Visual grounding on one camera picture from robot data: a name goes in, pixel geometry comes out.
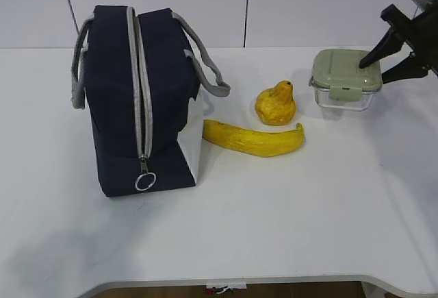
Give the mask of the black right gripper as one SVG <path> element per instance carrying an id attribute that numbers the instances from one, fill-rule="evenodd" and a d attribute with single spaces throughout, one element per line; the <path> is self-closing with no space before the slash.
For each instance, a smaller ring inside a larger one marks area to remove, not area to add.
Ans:
<path id="1" fill-rule="evenodd" d="M 360 61 L 360 69 L 399 52 L 406 43 L 412 52 L 382 74 L 383 83 L 423 78 L 429 71 L 437 72 L 437 4 L 413 19 L 406 17 L 395 5 L 390 5 L 382 11 L 381 18 L 391 28 Z"/>

